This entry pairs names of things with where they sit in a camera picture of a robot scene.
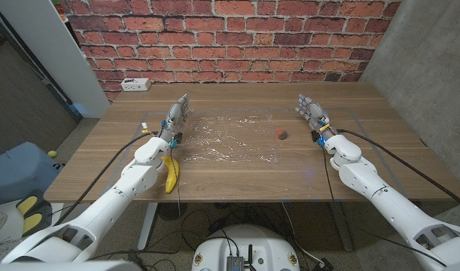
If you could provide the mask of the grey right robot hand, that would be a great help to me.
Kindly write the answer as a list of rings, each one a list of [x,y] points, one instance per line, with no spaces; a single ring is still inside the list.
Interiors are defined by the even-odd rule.
[[[299,106],[295,111],[308,122],[312,141],[319,146],[323,147],[329,138],[337,134],[326,111],[308,96],[299,95]]]

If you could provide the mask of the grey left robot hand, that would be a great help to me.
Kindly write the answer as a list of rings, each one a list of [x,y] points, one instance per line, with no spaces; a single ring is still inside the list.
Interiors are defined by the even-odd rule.
[[[181,139],[178,134],[182,133],[187,117],[189,115],[189,97],[184,94],[169,109],[166,118],[162,122],[162,129],[159,138],[165,140],[170,145],[173,142],[180,143]]]

